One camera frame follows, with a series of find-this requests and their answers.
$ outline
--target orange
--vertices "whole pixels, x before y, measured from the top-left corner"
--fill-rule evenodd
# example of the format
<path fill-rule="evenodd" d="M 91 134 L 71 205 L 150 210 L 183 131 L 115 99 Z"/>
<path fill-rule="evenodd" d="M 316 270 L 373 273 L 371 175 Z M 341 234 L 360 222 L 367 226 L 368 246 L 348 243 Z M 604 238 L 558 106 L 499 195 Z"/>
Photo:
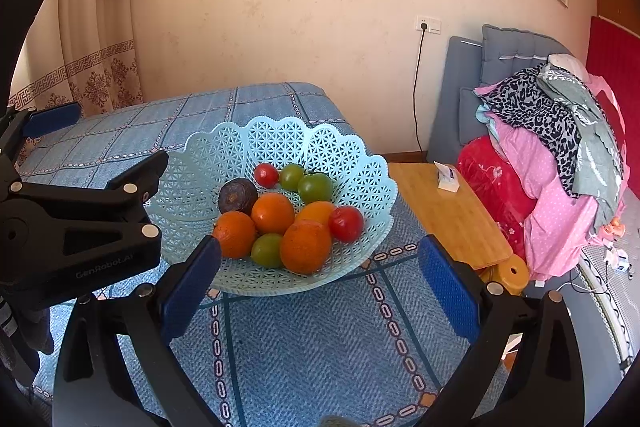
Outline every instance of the orange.
<path fill-rule="evenodd" d="M 293 223 L 295 211 L 289 199 L 278 192 L 267 192 L 251 209 L 251 219 L 260 233 L 283 235 Z"/>
<path fill-rule="evenodd" d="M 296 221 L 299 219 L 310 219 L 323 225 L 329 224 L 329 215 L 335 210 L 335 205 L 331 201 L 314 201 L 299 211 Z"/>
<path fill-rule="evenodd" d="M 219 241 L 222 257 L 240 259 L 251 253 L 257 232 L 251 217 L 232 210 L 218 218 L 211 235 Z"/>
<path fill-rule="evenodd" d="M 329 254 L 329 227 L 310 219 L 296 221 L 280 242 L 280 259 L 285 268 L 302 275 L 319 270 Z"/>

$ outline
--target pink polka dot fabric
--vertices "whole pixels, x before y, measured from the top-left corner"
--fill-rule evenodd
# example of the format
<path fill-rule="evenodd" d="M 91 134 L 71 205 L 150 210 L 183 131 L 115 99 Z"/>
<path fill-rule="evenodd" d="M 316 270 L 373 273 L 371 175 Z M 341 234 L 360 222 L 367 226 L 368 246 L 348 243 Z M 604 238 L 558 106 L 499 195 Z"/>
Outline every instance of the pink polka dot fabric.
<path fill-rule="evenodd" d="M 618 108 L 610 87 L 602 77 L 590 75 L 588 87 L 594 94 L 604 91 Z M 618 115 L 624 129 L 622 115 L 620 112 Z M 522 188 L 527 196 L 538 200 L 533 212 L 524 220 L 525 254 L 530 278 L 546 280 L 551 276 L 561 276 L 578 263 L 582 247 L 601 245 L 610 237 L 603 229 L 597 236 L 590 235 L 597 209 L 596 200 L 591 196 L 578 199 L 567 196 L 560 183 L 556 160 L 536 134 L 524 128 L 514 129 L 492 113 L 488 116 L 495 120 L 500 146 L 520 178 Z M 625 145 L 621 156 L 625 164 L 622 193 L 629 178 Z M 618 217 L 623 209 L 621 198 L 616 213 Z"/>

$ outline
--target tissue box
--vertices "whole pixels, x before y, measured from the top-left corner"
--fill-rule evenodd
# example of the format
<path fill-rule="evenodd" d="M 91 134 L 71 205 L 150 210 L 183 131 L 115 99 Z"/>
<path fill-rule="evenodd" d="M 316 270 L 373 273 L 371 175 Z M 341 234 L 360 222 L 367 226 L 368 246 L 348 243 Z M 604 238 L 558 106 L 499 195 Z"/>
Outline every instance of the tissue box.
<path fill-rule="evenodd" d="M 434 164 L 438 169 L 438 188 L 449 192 L 457 192 L 458 188 L 460 188 L 460 182 L 458 181 L 456 170 L 442 163 L 434 162 Z"/>

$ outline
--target cherry tomato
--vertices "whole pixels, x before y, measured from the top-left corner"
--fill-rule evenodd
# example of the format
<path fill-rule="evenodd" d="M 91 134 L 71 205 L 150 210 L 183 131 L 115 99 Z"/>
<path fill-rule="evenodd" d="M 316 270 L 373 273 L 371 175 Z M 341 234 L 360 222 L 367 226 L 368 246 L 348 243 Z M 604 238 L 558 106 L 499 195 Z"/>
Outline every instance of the cherry tomato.
<path fill-rule="evenodd" d="M 329 215 L 329 231 L 338 241 L 353 243 L 364 230 L 364 218 L 354 206 L 339 206 Z"/>
<path fill-rule="evenodd" d="M 261 163 L 254 169 L 255 182 L 264 188 L 273 188 L 278 183 L 278 170 L 270 163 Z"/>

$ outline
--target wooden side table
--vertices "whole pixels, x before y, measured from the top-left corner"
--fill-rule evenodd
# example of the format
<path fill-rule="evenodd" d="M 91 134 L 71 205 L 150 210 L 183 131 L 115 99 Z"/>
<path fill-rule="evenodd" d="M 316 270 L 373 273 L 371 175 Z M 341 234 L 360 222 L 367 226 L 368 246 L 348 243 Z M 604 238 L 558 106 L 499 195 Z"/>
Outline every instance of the wooden side table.
<path fill-rule="evenodd" d="M 491 215 L 458 173 L 460 188 L 438 188 L 432 163 L 389 163 L 389 175 L 427 233 L 438 238 L 449 255 L 474 270 L 498 264 L 513 252 Z"/>

